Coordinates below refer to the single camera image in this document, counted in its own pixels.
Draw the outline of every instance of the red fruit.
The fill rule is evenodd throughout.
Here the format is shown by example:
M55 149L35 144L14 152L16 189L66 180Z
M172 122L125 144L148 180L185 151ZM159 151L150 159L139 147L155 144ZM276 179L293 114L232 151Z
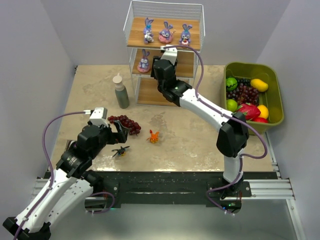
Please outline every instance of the red fruit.
M263 117L256 117L256 118L252 119L251 121L257 122L257 123L265 123L265 124L268 123L268 120Z
M259 108L257 108L255 105L251 103L241 104L236 111L243 113L245 115L246 120L255 119L259 117L259 115L261 114Z

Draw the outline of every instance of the plastic bottle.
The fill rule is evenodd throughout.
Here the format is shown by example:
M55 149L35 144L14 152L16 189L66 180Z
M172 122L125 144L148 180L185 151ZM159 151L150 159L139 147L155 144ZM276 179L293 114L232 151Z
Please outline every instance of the plastic bottle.
M115 84L115 96L118 100L119 107L122 109L126 109L127 107L129 107L130 102L127 89L122 83L122 77L120 76L120 73L118 73L117 76L114 76L112 81Z

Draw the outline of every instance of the green fruit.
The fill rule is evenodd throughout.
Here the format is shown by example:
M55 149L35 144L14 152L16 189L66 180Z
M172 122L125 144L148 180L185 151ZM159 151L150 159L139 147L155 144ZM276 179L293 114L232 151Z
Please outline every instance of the green fruit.
M225 85L227 91L232 91L236 89L238 82L234 77L228 77L225 81Z
M226 109L229 110L230 112L235 112L237 108L238 108L238 104L235 100L228 99L226 101Z

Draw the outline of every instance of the beige table surface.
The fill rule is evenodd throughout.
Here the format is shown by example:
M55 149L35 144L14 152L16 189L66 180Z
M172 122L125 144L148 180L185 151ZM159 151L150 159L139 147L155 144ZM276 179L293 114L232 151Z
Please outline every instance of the beige table surface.
M199 92L219 104L220 84L224 66L205 66ZM120 109L112 78L120 73L127 87L130 106ZM142 127L138 136L128 136L124 146L130 146L125 156L112 157L112 149L120 145L107 145L94 159L95 171L223 171L223 155L216 147L217 132L207 122L192 112L175 106L141 106L134 101L134 90L128 65L79 65L65 112L105 107L108 116L127 115ZM64 152L67 140L77 135L89 120L88 115L72 115L62 119L54 148L52 163L56 164ZM152 144L146 139L149 130L160 132L159 142ZM263 146L256 136L250 136L246 153L261 155ZM244 171L273 171L268 154L264 159L244 159Z

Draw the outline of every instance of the pink bunny figurine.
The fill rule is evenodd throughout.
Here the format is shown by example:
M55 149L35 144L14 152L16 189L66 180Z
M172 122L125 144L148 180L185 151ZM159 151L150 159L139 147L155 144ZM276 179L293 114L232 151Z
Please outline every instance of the pink bunny figurine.
M167 21L164 21L163 24L165 28L159 32L159 41L163 44L169 44L174 39L175 30L170 32L170 29L173 29L174 26L172 24L169 25Z
M143 35L144 35L143 42L144 42L144 44L154 42L154 34L152 33L152 30L151 30L151 23L153 21L154 21L153 19L149 19L149 18L146 18L144 20L144 24L145 24L145 28L143 29Z
M140 73L146 73L150 70L151 66L149 65L148 56L150 55L150 52L145 49L142 49L142 58L137 66L137 69Z
M184 23L182 25L183 27L183 32L181 33L181 38L179 40L180 45L182 46L189 46L191 43L191 34L189 32L189 30L192 28L192 25L188 25L186 23Z

